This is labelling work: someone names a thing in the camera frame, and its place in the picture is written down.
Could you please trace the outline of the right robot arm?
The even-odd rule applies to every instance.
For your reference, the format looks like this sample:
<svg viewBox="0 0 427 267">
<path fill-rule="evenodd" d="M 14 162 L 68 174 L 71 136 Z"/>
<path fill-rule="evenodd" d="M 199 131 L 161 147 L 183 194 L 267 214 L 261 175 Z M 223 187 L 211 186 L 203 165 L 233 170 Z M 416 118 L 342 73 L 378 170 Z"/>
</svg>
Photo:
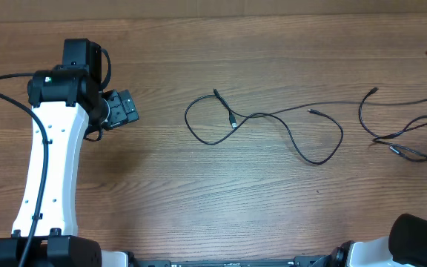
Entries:
<svg viewBox="0 0 427 267">
<path fill-rule="evenodd" d="M 336 248 L 326 266 L 427 267 L 427 220 L 400 215 L 387 237 L 368 242 L 348 242 Z"/>
</svg>

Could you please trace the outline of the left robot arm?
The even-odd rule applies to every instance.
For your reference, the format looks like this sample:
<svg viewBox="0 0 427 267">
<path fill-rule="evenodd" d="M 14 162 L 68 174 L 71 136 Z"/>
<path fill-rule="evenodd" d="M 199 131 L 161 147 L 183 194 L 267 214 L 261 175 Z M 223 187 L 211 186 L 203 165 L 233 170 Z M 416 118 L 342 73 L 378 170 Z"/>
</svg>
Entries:
<svg viewBox="0 0 427 267">
<path fill-rule="evenodd" d="M 80 237 L 76 221 L 82 143 L 139 118 L 129 91 L 108 89 L 110 78 L 108 52 L 88 39 L 67 39 L 60 65 L 28 74 L 30 162 L 11 235 L 0 238 L 0 266 L 136 265 L 131 252 Z"/>
</svg>

